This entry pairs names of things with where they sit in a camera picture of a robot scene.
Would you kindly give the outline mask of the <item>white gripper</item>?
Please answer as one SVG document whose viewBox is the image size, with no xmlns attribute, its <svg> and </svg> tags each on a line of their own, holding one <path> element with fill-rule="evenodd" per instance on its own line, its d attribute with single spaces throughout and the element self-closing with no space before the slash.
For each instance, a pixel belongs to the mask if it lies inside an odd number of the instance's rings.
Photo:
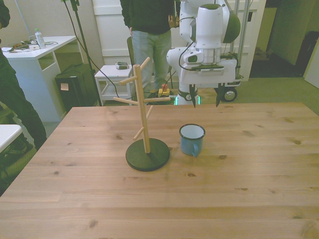
<svg viewBox="0 0 319 239">
<path fill-rule="evenodd" d="M 235 81 L 236 59 L 222 59 L 217 64 L 203 65 L 201 63 L 184 63 L 180 72 L 180 82 L 189 85 L 189 93 L 194 108 L 196 108 L 195 84 L 218 84 L 216 107 L 224 96 L 224 83 Z"/>
</svg>

